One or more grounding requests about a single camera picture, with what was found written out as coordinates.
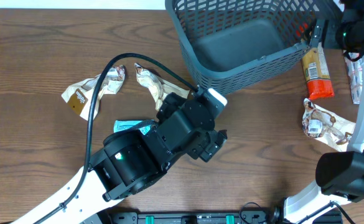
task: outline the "green tape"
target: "green tape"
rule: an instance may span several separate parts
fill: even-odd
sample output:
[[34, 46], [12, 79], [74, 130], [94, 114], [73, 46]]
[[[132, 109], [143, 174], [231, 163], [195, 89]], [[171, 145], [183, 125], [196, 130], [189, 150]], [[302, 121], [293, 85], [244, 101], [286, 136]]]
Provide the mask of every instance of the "green tape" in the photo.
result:
[[234, 215], [226, 216], [226, 224], [234, 224]]
[[146, 217], [146, 224], [154, 224], [154, 217]]

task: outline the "teal packet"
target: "teal packet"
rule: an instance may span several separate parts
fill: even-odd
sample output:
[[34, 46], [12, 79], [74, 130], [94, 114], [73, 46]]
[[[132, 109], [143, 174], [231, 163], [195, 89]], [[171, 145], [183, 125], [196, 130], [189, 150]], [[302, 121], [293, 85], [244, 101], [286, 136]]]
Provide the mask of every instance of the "teal packet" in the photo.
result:
[[[124, 131], [129, 128], [132, 128], [133, 126], [139, 124], [142, 121], [115, 121], [114, 124], [114, 132], [118, 131]], [[150, 126], [146, 126], [139, 129], [142, 134], [147, 134], [150, 131]]]

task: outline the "wooden surface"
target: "wooden surface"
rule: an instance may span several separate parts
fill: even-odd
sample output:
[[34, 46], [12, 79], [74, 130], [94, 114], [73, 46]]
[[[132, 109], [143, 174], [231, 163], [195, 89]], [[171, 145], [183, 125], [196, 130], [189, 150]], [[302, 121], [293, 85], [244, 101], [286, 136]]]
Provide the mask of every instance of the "wooden surface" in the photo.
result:
[[[0, 10], [0, 222], [37, 206], [83, 165], [86, 121], [60, 95], [123, 52], [150, 56], [192, 82], [165, 11]], [[335, 97], [315, 103], [355, 121], [358, 107], [341, 52], [328, 50], [326, 57]], [[94, 151], [116, 119], [155, 117], [134, 62], [182, 86], [146, 62], [120, 61], [128, 76], [117, 95], [101, 100]], [[248, 201], [266, 207], [298, 193], [314, 179], [320, 156], [333, 151], [302, 132], [305, 96], [301, 63], [228, 95], [216, 124], [229, 139], [216, 156], [209, 163], [182, 157], [157, 184], [119, 206], [142, 212], [237, 210]], [[364, 223], [364, 201], [344, 208]]]

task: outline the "snack wrapper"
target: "snack wrapper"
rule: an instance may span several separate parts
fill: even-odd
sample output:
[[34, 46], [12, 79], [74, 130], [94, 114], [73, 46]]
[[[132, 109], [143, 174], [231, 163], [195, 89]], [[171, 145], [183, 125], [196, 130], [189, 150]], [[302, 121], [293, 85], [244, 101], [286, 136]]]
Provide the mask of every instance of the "snack wrapper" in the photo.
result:
[[[357, 58], [358, 53], [349, 53], [350, 58]], [[363, 90], [363, 67], [362, 60], [351, 62], [345, 57], [346, 66], [348, 68], [348, 76], [350, 80], [350, 93], [354, 104], [360, 104], [360, 97]]]
[[[140, 122], [142, 121], [115, 121], [114, 132], [127, 130], [139, 124]], [[150, 126], [139, 128], [139, 130], [142, 132], [142, 134], [147, 134], [150, 131]]]
[[304, 133], [339, 152], [345, 152], [355, 129], [355, 123], [315, 105], [309, 99], [304, 100], [304, 107], [305, 113], [302, 117]]
[[[62, 94], [62, 98], [71, 109], [85, 120], [88, 120], [90, 101], [99, 76], [97, 75], [95, 78], [87, 78], [84, 81], [74, 83]], [[101, 97], [104, 94], [116, 94], [124, 83], [124, 80], [125, 68], [123, 65], [114, 66], [109, 70], [97, 97], [94, 118], [98, 114]]]
[[151, 73], [149, 70], [143, 68], [138, 63], [134, 64], [136, 69], [136, 78], [140, 85], [149, 89], [154, 101], [156, 102], [156, 110], [158, 111], [169, 93], [176, 93], [183, 98], [189, 95], [188, 90], [184, 90], [177, 85], [174, 85], [157, 75]]
[[321, 43], [317, 48], [311, 49], [302, 59], [309, 99], [326, 98], [334, 96], [329, 69]]

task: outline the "green light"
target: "green light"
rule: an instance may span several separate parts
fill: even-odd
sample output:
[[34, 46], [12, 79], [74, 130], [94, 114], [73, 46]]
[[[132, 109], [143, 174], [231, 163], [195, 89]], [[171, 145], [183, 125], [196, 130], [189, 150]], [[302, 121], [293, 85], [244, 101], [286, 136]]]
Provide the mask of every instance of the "green light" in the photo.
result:
[[115, 154], [115, 159], [122, 160], [123, 159], [122, 154], [121, 153]]

